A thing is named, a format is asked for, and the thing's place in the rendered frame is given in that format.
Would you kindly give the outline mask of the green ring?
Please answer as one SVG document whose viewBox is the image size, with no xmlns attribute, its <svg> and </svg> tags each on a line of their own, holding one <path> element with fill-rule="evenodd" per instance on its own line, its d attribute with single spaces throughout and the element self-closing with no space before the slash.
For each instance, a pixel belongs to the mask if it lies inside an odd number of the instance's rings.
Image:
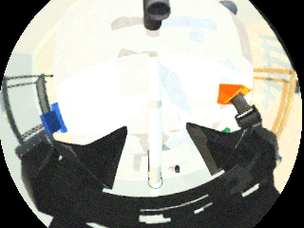
<svg viewBox="0 0 304 228">
<path fill-rule="evenodd" d="M 231 133 L 231 128 L 224 128 L 223 132 L 225 132 L 225 133 L 227 133 L 227 132 Z"/>
</svg>

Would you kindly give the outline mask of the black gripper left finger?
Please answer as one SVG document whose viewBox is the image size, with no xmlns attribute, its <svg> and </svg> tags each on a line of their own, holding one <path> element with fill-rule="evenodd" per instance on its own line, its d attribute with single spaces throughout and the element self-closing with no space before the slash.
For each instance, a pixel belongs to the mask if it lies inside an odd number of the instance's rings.
<svg viewBox="0 0 304 228">
<path fill-rule="evenodd" d="M 107 136 L 88 144 L 66 143 L 53 140 L 52 144 L 60 156 L 84 167 L 88 174 L 94 176 L 105 189 L 114 189 L 114 179 L 121 160 L 123 147 L 128 134 L 128 126 L 122 125 L 111 130 Z"/>
</svg>

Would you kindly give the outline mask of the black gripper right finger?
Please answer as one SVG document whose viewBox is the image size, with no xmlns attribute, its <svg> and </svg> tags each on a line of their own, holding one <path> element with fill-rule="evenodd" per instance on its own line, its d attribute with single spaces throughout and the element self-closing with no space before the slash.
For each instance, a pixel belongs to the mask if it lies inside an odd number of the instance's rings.
<svg viewBox="0 0 304 228">
<path fill-rule="evenodd" d="M 243 137 L 251 136 L 253 126 L 243 126 L 243 129 L 237 129 L 232 133 L 225 133 L 223 130 L 206 128 L 204 125 L 198 125 L 186 122 L 187 133 L 194 142 L 195 147 L 201 154 L 210 175 L 219 174 L 223 170 L 224 163 L 236 151 L 239 141 Z"/>
</svg>

